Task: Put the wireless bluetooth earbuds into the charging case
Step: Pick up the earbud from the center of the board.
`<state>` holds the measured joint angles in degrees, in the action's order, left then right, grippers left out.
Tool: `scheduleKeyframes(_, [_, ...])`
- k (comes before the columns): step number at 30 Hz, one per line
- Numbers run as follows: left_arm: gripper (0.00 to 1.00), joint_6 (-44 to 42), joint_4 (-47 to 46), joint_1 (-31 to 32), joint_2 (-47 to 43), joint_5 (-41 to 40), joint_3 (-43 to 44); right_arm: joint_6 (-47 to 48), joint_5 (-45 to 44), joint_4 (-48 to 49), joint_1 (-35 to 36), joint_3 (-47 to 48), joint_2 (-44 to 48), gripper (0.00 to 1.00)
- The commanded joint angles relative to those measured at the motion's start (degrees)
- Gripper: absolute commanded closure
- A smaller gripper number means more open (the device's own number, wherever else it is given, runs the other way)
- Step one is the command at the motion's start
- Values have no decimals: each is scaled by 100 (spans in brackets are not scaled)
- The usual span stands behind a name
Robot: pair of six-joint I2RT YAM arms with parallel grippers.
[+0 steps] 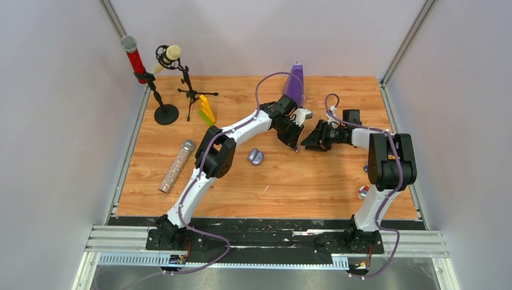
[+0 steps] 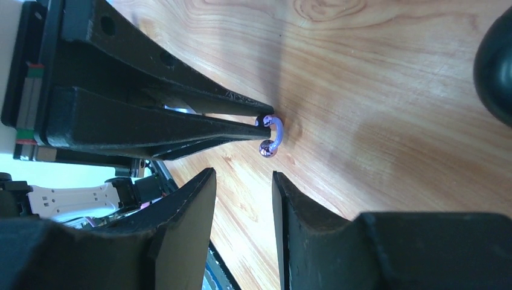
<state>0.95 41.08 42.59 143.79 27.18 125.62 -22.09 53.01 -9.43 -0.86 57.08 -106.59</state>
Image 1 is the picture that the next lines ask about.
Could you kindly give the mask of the lavender oval charging case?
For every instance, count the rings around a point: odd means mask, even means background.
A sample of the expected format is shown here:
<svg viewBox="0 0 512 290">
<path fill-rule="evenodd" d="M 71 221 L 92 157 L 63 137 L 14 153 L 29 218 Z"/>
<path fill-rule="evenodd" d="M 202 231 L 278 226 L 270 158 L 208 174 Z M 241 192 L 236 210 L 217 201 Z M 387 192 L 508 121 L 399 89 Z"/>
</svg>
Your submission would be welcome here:
<svg viewBox="0 0 512 290">
<path fill-rule="evenodd" d="M 248 161 L 253 166 L 259 166 L 264 160 L 264 153 L 257 148 L 253 148 L 248 156 Z"/>
</svg>

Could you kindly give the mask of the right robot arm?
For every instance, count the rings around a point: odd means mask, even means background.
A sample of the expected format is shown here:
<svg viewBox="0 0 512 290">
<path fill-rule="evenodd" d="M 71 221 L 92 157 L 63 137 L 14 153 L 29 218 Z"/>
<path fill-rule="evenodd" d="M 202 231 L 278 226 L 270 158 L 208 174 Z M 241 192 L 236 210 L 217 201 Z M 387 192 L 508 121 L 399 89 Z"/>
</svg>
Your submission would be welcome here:
<svg viewBox="0 0 512 290">
<path fill-rule="evenodd" d="M 320 120 L 301 145 L 307 150 L 327 152 L 333 144 L 350 144 L 368 151 L 370 187 L 361 208 L 344 231 L 344 242 L 352 252 L 377 243 L 381 221 L 396 196 L 417 178 L 412 137 L 365 127 L 357 109 L 346 109 L 339 120 L 327 111 L 329 121 Z"/>
</svg>

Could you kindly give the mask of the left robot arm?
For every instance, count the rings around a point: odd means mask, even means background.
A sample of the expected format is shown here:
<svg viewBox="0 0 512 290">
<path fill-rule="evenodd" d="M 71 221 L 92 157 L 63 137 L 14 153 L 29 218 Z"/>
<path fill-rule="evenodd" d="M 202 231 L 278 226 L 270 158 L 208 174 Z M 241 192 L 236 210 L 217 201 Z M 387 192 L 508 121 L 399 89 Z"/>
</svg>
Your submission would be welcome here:
<svg viewBox="0 0 512 290">
<path fill-rule="evenodd" d="M 184 231 L 196 207 L 208 189 L 229 172 L 239 145 L 273 129 L 284 145 L 297 150 L 304 122 L 312 116 L 311 110 L 282 95 L 278 101 L 258 104 L 252 114 L 230 126 L 209 127 L 196 150 L 189 182 L 174 206 L 156 221 L 162 242 L 171 250 L 184 244 Z"/>
</svg>

